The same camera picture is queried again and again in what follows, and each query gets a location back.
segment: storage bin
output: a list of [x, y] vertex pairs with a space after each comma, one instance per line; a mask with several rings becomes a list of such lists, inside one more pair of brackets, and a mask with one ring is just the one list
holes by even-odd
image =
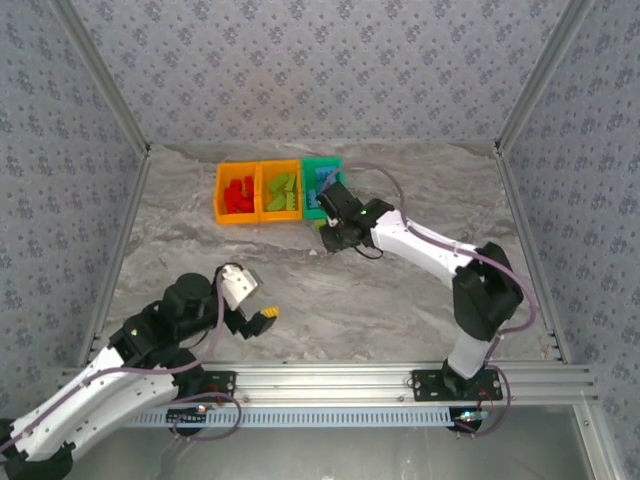
[[[213, 210], [216, 214], [216, 221], [220, 225], [260, 222], [262, 209], [260, 172], [260, 162], [218, 164], [216, 187], [213, 194]], [[244, 191], [244, 177], [246, 176], [253, 178], [253, 213], [229, 213], [224, 201], [224, 190], [229, 186], [231, 180], [240, 179], [243, 182], [243, 193], [246, 193]]]
[[[339, 157], [303, 158], [300, 164], [302, 168], [302, 200], [304, 219], [319, 220], [321, 218], [325, 218], [325, 213], [319, 206], [317, 208], [312, 208], [310, 206], [309, 192], [314, 190], [315, 195], [317, 196], [320, 193], [319, 190], [322, 188], [322, 185], [317, 185], [316, 168], [341, 167], [342, 159]], [[344, 183], [344, 172], [338, 173], [337, 177], [340, 182]]]
[[[265, 160], [259, 163], [261, 169], [260, 222], [294, 222], [302, 220], [300, 160]], [[267, 206], [274, 198], [269, 184], [281, 173], [293, 173], [296, 176], [296, 181], [293, 187], [293, 193], [295, 195], [295, 210], [278, 210], [269, 212], [267, 211]]]

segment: green block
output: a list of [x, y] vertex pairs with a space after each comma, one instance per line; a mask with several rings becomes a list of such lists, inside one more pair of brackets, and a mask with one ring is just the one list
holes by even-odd
[[277, 212], [278, 210], [282, 210], [287, 204], [287, 199], [284, 198], [282, 192], [278, 192], [269, 205], [267, 205], [268, 212]]
[[320, 230], [321, 227], [324, 227], [327, 224], [325, 219], [314, 220], [313, 225], [316, 227], [316, 230]]
[[282, 186], [289, 181], [289, 175], [286, 173], [280, 173], [276, 178], [269, 182], [269, 188], [275, 195], [276, 191], [282, 188]]
[[293, 192], [287, 192], [287, 210], [296, 209], [296, 194]]
[[296, 184], [296, 174], [290, 173], [289, 179], [287, 180], [287, 184], [284, 186], [285, 192], [293, 192], [293, 186]]

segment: wire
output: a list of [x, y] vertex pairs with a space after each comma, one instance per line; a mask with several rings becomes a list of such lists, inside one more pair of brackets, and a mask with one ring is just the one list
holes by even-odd
[[211, 332], [211, 328], [207, 328], [204, 333], [202, 334], [202, 336], [200, 337], [200, 340], [198, 340], [196, 343], [194, 343], [193, 345], [189, 345], [188, 347], [184, 347], [187, 350], [191, 350], [192, 348], [196, 348], [198, 345], [200, 345], [202, 342], [205, 341], [205, 339], [209, 336], [209, 333]]
[[[485, 397], [487, 397], [489, 399], [489, 401], [491, 402], [491, 410], [489, 410], [489, 416], [491, 416], [491, 414], [493, 413], [493, 397], [491, 396], [491, 394], [489, 392], [487, 392], [484, 388], [480, 387], [478, 388], [478, 393], [480, 395], [484, 395]], [[482, 404], [482, 400], [480, 400], [480, 402], [478, 402], [478, 407]]]
[[[222, 294], [222, 276], [216, 274], [215, 276], [216, 283], [216, 295], [218, 299], [224, 299]], [[71, 388], [67, 393], [61, 396], [58, 400], [53, 402], [45, 411], [43, 411], [40, 415], [36, 417], [36, 419], [28, 424], [24, 429], [13, 437], [11, 440], [5, 442], [2, 446], [0, 446], [0, 453], [3, 453], [8, 448], [14, 446], [17, 442], [22, 440], [25, 436], [31, 435], [33, 429], [40, 425], [49, 415], [55, 412], [60, 406], [64, 405], [64, 403], [73, 397], [76, 393], [82, 390], [85, 386], [89, 385], [94, 380], [104, 377], [105, 375], [111, 375], [115, 373], [136, 373], [140, 375], [175, 375], [178, 373], [183, 373], [192, 368], [196, 368], [200, 366], [205, 360], [208, 360], [213, 356], [213, 352], [215, 351], [215, 347], [220, 340], [220, 335], [222, 332], [222, 324], [224, 323], [224, 300], [218, 301], [218, 323], [216, 327], [213, 329], [213, 340], [211, 341], [209, 348], [205, 352], [205, 354], [201, 358], [195, 359], [193, 362], [183, 365], [182, 367], [169, 368], [164, 370], [147, 370], [144, 368], [131, 368], [131, 367], [115, 367], [115, 368], [107, 368], [105, 370], [100, 370], [99, 372], [94, 373], [93, 375], [89, 375], [84, 378], [79, 384], [75, 387]]]
[[236, 409], [238, 410], [238, 418], [236, 418], [235, 423], [228, 430], [225, 430], [224, 432], [219, 433], [218, 435], [211, 435], [208, 437], [186, 437], [178, 433], [178, 424], [180, 423], [180, 420], [182, 420], [186, 416], [186, 415], [181, 415], [176, 419], [175, 422], [173, 422], [173, 427], [171, 427], [171, 431], [177, 438], [186, 440], [187, 442], [212, 442], [215, 440], [222, 440], [223, 438], [227, 438], [228, 436], [233, 435], [238, 431], [238, 429], [240, 428], [240, 423], [242, 422], [242, 407], [240, 406], [240, 403], [235, 398], [233, 398], [231, 395], [227, 395], [226, 393], [221, 393], [221, 392], [199, 393], [197, 395], [192, 395], [190, 397], [173, 400], [169, 402], [167, 405], [187, 403], [192, 400], [198, 400], [201, 398], [211, 398], [211, 397], [217, 397], [223, 400], [227, 400], [228, 402], [231, 402], [236, 406]]
[[378, 255], [377, 257], [372, 257], [371, 255], [367, 255], [366, 253], [364, 253], [357, 246], [353, 247], [353, 249], [356, 252], [358, 252], [360, 255], [362, 255], [364, 258], [368, 258], [369, 260], [380, 260], [383, 257], [384, 252], [380, 250], [378, 247], [373, 247], [373, 248], [376, 249], [378, 252], [380, 252], [380, 255]]
[[[470, 257], [474, 260], [477, 260], [479, 262], [482, 263], [486, 263], [487, 265], [490, 265], [496, 269], [498, 269], [500, 272], [504, 273], [505, 275], [507, 275], [509, 278], [511, 278], [511, 280], [513, 280], [522, 290], [522, 292], [524, 293], [524, 296], [527, 299], [527, 302], [529, 302], [529, 318], [527, 319], [526, 322], [524, 322], [522, 325], [518, 325], [516, 327], [510, 327], [510, 328], [505, 328], [503, 330], [498, 331], [498, 335], [502, 336], [506, 333], [516, 333], [516, 332], [521, 332], [523, 330], [526, 330], [527, 328], [529, 328], [531, 325], [533, 325], [533, 323], [536, 320], [536, 301], [535, 298], [533, 297], [533, 294], [529, 291], [529, 288], [525, 285], [525, 283], [522, 281], [522, 279], [516, 275], [511, 269], [505, 267], [504, 265], [502, 265], [499, 262], [496, 262], [495, 260], [489, 258], [489, 257], [485, 257], [484, 255], [481, 255], [477, 252], [473, 252], [471, 250], [465, 250], [465, 249], [458, 249], [455, 248], [447, 243], [441, 242], [440, 240], [436, 240], [435, 238], [431, 238], [428, 235], [423, 234], [422, 232], [419, 232], [418, 230], [416, 230], [415, 228], [413, 228], [413, 226], [411, 225], [409, 219], [407, 218], [407, 205], [406, 205], [406, 199], [405, 199], [405, 195], [404, 195], [404, 190], [402, 189], [402, 186], [400, 185], [400, 183], [398, 182], [398, 180], [396, 180], [396, 178], [391, 175], [391, 173], [379, 166], [376, 165], [375, 163], [369, 163], [369, 162], [356, 162], [356, 163], [352, 163], [351, 165], [343, 165], [342, 167], [338, 167], [336, 168], [333, 172], [331, 172], [331, 174], [326, 178], [326, 180], [324, 181], [324, 184], [322, 185], [322, 190], [324, 190], [325, 188], [327, 188], [331, 182], [331, 180], [338, 175], [338, 173], [340, 173], [341, 171], [344, 170], [357, 170], [357, 169], [369, 169], [369, 170], [377, 170], [378, 172], [382, 173], [385, 177], [387, 177], [389, 180], [391, 180], [391, 183], [393, 183], [396, 187], [396, 189], [398, 190], [398, 196], [400, 197], [400, 208], [398, 209], [400, 211], [400, 216], [402, 218], [402, 223], [404, 224], [405, 228], [413, 233], [416, 237], [418, 237], [419, 239], [430, 243], [431, 245], [434, 245], [438, 248], [441, 248], [443, 250], [447, 250], [448, 252], [452, 252], [454, 254], [457, 255], [463, 255], [465, 257]], [[490, 349], [490, 352], [493, 353], [493, 351], [495, 350], [495, 346], [492, 346], [492, 349]]]
[[[400, 183], [398, 182], [398, 180], [396, 180], [396, 178], [385, 168], [380, 167], [379, 165], [376, 165], [375, 163], [369, 163], [369, 162], [356, 162], [356, 163], [352, 163], [351, 165], [344, 165], [342, 167], [338, 167], [336, 168], [333, 172], [331, 172], [331, 174], [326, 178], [324, 184], [322, 185], [322, 190], [324, 190], [325, 188], [327, 188], [329, 186], [329, 184], [331, 183], [331, 180], [338, 175], [338, 173], [340, 173], [341, 171], [344, 170], [357, 170], [357, 169], [369, 169], [369, 170], [377, 170], [378, 172], [382, 173], [385, 177], [387, 177], [389, 180], [391, 180], [391, 183], [393, 183], [393, 185], [396, 187], [397, 191], [398, 191], [398, 196], [400, 197], [400, 217], [402, 218], [402, 223], [404, 224], [405, 228], [411, 232], [413, 235], [415, 235], [416, 237], [418, 237], [419, 239], [434, 245], [438, 248], [441, 248], [443, 250], [446, 250], [448, 252], [452, 252], [454, 255], [464, 255], [466, 257], [470, 257], [474, 260], [477, 260], [478, 262], [481, 263], [486, 263], [487, 265], [490, 265], [496, 269], [498, 269], [500, 272], [504, 273], [505, 275], [507, 275], [511, 280], [513, 280], [516, 285], [518, 285], [518, 287], [520, 287], [520, 289], [522, 290], [525, 298], [527, 299], [527, 302], [529, 303], [529, 318], [527, 318], [527, 320], [522, 324], [522, 325], [518, 325], [515, 327], [509, 327], [509, 328], [504, 328], [502, 330], [499, 330], [497, 332], [497, 335], [495, 337], [495, 339], [493, 340], [493, 343], [491, 344], [491, 346], [489, 347], [488, 351], [487, 351], [487, 355], [485, 356], [485, 366], [486, 363], [488, 362], [489, 358], [491, 358], [491, 355], [493, 354], [493, 352], [495, 351], [496, 347], [498, 346], [498, 343], [500, 341], [500, 338], [507, 334], [507, 333], [517, 333], [517, 332], [522, 332], [526, 329], [528, 329], [529, 327], [531, 327], [535, 320], [536, 320], [536, 310], [537, 310], [537, 306], [536, 306], [536, 301], [535, 298], [533, 296], [533, 294], [529, 291], [529, 288], [525, 285], [525, 283], [522, 281], [522, 279], [516, 275], [511, 269], [505, 267], [504, 265], [502, 265], [499, 262], [496, 262], [495, 260], [485, 257], [484, 255], [481, 255], [477, 252], [473, 252], [470, 250], [465, 250], [465, 249], [458, 249], [455, 248], [447, 243], [441, 242], [439, 240], [436, 240], [435, 238], [431, 238], [425, 234], [423, 234], [422, 232], [419, 232], [418, 230], [416, 230], [409, 222], [409, 219], [407, 217], [407, 206], [406, 206], [406, 199], [405, 199], [405, 195], [404, 195], [404, 190], [402, 189], [402, 186], [400, 185]], [[509, 381], [507, 380], [506, 375], [504, 374], [504, 372], [502, 371], [502, 369], [496, 365], [492, 365], [491, 366], [492, 369], [496, 370], [500, 376], [502, 377], [504, 384], [505, 384], [505, 389], [507, 391], [507, 403], [506, 403], [506, 407], [505, 407], [505, 412], [504, 414], [500, 417], [500, 419], [494, 424], [492, 425], [490, 428], [488, 428], [487, 430], [484, 430], [480, 433], [475, 433], [472, 431], [472, 435], [474, 437], [484, 437], [486, 435], [489, 435], [493, 432], [495, 432], [498, 428], [500, 428], [500, 426], [502, 426], [502, 424], [505, 422], [505, 420], [509, 417], [510, 411], [511, 411], [511, 386], [509, 385]], [[456, 424], [459, 424], [462, 428], [466, 429], [466, 430], [472, 430], [470, 429], [467, 425], [461, 424], [459, 422], [455, 422]]]
[[464, 430], [467, 430], [469, 432], [469, 433], [462, 433], [463, 436], [468, 438], [480, 438], [480, 437], [486, 437], [487, 435], [491, 435], [493, 432], [495, 432], [502, 426], [502, 424], [507, 420], [507, 418], [509, 418], [509, 414], [511, 413], [511, 385], [509, 384], [509, 380], [507, 380], [507, 376], [504, 374], [504, 371], [502, 371], [502, 369], [497, 365], [491, 365], [491, 367], [488, 367], [488, 369], [495, 370], [502, 377], [502, 381], [504, 383], [504, 389], [506, 390], [506, 395], [507, 395], [507, 399], [506, 399], [507, 404], [505, 405], [504, 414], [502, 414], [502, 416], [498, 419], [498, 421], [493, 425], [491, 425], [486, 430], [483, 430], [482, 432], [476, 432], [468, 425], [465, 425], [462, 422], [454, 421], [453, 423], [455, 423], [458, 427], [463, 428]]

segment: teal bin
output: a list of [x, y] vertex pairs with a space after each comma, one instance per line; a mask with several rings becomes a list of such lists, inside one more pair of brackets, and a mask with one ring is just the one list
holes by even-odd
[[[319, 220], [325, 218], [326, 215], [315, 202], [313, 193], [317, 196], [320, 193], [322, 185], [317, 184], [316, 168], [342, 166], [342, 159], [339, 157], [328, 158], [303, 158], [300, 161], [302, 170], [302, 204], [305, 220]], [[344, 183], [344, 172], [338, 173], [338, 180]]]

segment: enclosure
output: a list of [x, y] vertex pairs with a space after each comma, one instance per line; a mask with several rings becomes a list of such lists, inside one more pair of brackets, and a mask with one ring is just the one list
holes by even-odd
[[[225, 332], [205, 365], [236, 372], [246, 428], [175, 443], [156, 409], [69, 478], [640, 478], [635, 2], [6, 0], [0, 11], [3, 416], [55, 393], [183, 273], [242, 263], [263, 281], [243, 308], [280, 308], [259, 338]], [[425, 405], [408, 383], [459, 334], [440, 279], [394, 255], [328, 253], [298, 220], [302, 190], [296, 221], [216, 221], [220, 165], [324, 157], [386, 168], [412, 220], [499, 244], [534, 293], [534, 324], [492, 357], [513, 395], [492, 436], [456, 441], [421, 420], [456, 404]], [[398, 204], [377, 172], [347, 170], [345, 184]], [[489, 423], [509, 409], [495, 403]], [[275, 420], [284, 414], [306, 416]], [[367, 454], [366, 468], [354, 463]]]

